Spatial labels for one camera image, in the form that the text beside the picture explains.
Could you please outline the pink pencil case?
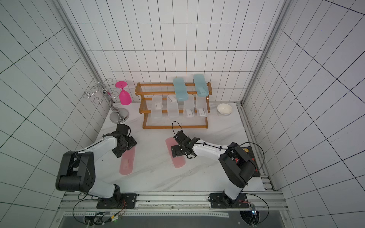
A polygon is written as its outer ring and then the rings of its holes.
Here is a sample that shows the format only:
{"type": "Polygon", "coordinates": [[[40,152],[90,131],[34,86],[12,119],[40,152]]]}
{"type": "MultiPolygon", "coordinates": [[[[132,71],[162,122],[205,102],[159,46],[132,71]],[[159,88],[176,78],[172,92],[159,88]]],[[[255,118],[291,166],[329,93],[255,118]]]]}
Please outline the pink pencil case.
{"type": "Polygon", "coordinates": [[[136,148],[133,147],[132,149],[122,154],[121,164],[119,169],[119,173],[121,175],[129,175],[132,173],[134,166],[135,150],[136,148]]]}
{"type": "Polygon", "coordinates": [[[182,156],[173,157],[173,154],[172,154],[172,146],[178,145],[176,140],[173,137],[170,137],[170,138],[166,139],[165,143],[166,143],[168,153],[171,157],[174,167],[177,169],[183,167],[185,165],[185,158],[182,156]]]}

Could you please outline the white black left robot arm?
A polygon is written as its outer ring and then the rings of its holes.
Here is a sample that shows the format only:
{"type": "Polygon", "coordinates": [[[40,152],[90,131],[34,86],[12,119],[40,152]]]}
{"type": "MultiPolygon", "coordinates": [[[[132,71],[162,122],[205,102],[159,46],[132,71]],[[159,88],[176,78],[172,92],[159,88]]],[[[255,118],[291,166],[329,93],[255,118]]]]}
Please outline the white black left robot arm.
{"type": "Polygon", "coordinates": [[[128,125],[117,124],[116,130],[103,135],[100,141],[83,150],[64,153],[56,178],[56,189],[96,196],[97,209],[133,209],[137,194],[122,193],[118,185],[97,179],[95,171],[95,161],[103,155],[111,153],[120,158],[137,145],[130,134],[128,125]]]}

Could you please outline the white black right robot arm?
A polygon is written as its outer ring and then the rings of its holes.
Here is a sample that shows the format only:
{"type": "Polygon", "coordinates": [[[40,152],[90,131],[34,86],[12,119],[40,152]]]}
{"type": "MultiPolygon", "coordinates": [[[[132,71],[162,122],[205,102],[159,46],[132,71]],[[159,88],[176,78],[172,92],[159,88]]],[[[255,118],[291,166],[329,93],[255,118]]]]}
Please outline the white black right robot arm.
{"type": "Polygon", "coordinates": [[[212,209],[248,209],[250,203],[242,190],[258,171],[258,166],[241,145],[232,142],[221,146],[209,144],[200,138],[191,139],[182,130],[174,135],[177,145],[171,147],[172,156],[188,159],[205,157],[218,161],[229,182],[222,193],[211,193],[208,201],[212,209]]]}

